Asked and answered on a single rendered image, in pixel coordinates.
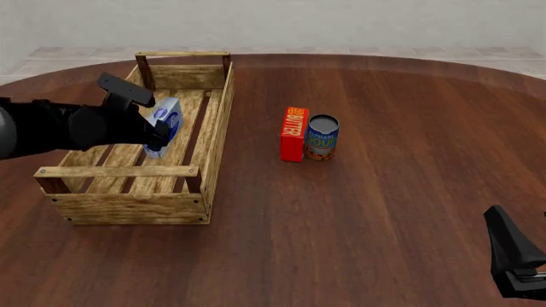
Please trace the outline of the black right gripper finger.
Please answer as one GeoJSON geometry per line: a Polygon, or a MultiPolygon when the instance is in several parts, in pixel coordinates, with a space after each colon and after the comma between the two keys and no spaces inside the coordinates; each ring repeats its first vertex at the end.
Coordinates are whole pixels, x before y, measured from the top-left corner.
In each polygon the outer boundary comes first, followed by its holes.
{"type": "Polygon", "coordinates": [[[540,249],[529,240],[499,205],[484,213],[491,245],[491,272],[540,267],[540,249]]]}

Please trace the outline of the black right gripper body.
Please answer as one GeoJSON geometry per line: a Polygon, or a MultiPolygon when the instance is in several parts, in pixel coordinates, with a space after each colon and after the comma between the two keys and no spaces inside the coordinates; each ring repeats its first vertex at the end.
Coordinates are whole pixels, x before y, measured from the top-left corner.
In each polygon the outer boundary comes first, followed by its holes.
{"type": "Polygon", "coordinates": [[[491,276],[504,298],[546,299],[546,272],[537,268],[491,266],[491,276]]]}

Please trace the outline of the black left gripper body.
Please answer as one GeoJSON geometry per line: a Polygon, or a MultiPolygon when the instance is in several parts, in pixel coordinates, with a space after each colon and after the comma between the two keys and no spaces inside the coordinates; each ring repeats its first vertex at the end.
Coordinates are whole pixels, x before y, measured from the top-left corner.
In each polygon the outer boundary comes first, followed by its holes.
{"type": "Polygon", "coordinates": [[[121,142],[127,144],[146,144],[154,132],[166,132],[168,127],[159,122],[153,127],[140,113],[138,107],[129,107],[122,119],[121,142]]]}

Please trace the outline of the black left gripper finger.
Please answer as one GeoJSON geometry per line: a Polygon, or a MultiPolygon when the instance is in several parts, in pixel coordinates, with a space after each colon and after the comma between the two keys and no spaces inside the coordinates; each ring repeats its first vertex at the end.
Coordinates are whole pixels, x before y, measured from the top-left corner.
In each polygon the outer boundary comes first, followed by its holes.
{"type": "Polygon", "coordinates": [[[170,142],[170,132],[154,132],[149,136],[148,142],[144,145],[147,150],[150,151],[160,151],[162,148],[165,148],[170,142]]]}

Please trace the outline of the blue white cream cheese box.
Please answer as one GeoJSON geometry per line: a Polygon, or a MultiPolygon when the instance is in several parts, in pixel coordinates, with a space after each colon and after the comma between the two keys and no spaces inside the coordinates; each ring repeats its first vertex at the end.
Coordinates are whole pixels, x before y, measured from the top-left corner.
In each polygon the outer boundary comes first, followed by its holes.
{"type": "Polygon", "coordinates": [[[183,112],[180,99],[176,97],[166,97],[157,101],[155,106],[146,109],[143,117],[155,128],[159,127],[159,122],[163,122],[168,127],[168,143],[165,146],[144,145],[144,151],[149,158],[158,159],[166,155],[166,151],[183,126],[183,112]]]}

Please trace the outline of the wooden slat tray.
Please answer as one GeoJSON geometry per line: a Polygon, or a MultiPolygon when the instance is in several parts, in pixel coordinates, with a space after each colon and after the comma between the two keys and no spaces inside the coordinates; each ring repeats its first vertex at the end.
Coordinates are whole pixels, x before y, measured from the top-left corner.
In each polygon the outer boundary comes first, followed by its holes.
{"type": "Polygon", "coordinates": [[[136,54],[127,76],[156,98],[173,96],[183,127],[163,158],[140,145],[70,152],[34,175],[62,217],[74,224],[207,224],[223,157],[234,96],[230,54],[218,65],[151,65],[136,54]]]}

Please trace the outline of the red butter box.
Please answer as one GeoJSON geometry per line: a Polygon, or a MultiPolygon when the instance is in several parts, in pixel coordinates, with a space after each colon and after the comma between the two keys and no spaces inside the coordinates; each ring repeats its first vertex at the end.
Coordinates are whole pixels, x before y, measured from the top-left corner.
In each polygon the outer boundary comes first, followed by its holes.
{"type": "Polygon", "coordinates": [[[301,163],[304,158],[305,134],[307,132],[309,109],[288,107],[281,129],[281,160],[301,163]]]}

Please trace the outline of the alphabet soup can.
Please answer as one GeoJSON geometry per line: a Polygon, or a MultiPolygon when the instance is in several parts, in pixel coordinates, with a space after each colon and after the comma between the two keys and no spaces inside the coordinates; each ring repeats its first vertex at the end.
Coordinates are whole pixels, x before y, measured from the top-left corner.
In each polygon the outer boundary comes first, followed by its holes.
{"type": "Polygon", "coordinates": [[[305,135],[305,153],[316,161],[331,160],[339,135],[340,122],[329,114],[310,117],[305,135]]]}

